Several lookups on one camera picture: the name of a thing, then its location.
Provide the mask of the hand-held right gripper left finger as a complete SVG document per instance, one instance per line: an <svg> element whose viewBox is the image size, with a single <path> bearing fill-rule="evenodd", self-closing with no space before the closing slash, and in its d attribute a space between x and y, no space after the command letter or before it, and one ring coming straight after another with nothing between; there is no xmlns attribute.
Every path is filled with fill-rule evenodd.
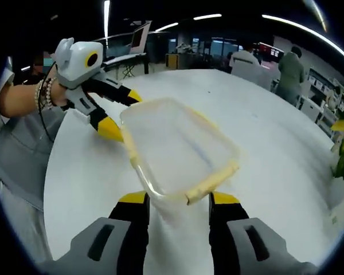
<svg viewBox="0 0 344 275"><path fill-rule="evenodd" d="M143 274L150 198L144 191L121 197L71 240L67 253L42 265L43 274Z"/></svg>

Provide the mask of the person's left hand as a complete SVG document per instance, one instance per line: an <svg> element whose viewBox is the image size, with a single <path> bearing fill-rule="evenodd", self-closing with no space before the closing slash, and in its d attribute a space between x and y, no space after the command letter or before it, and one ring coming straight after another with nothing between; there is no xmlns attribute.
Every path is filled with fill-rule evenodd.
<svg viewBox="0 0 344 275"><path fill-rule="evenodd" d="M52 104L57 107L64 107L68 104L68 100L66 98L66 87L58 83L54 83L51 88L50 98Z"/></svg>

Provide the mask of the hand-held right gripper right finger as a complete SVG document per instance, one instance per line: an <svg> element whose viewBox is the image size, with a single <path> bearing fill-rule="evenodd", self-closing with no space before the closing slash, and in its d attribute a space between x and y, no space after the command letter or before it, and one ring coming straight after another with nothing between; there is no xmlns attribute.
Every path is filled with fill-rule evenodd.
<svg viewBox="0 0 344 275"><path fill-rule="evenodd" d="M209 244L215 274L317 274L300 262L286 241L258 218L251 218L239 200L222 192L209 194Z"/></svg>

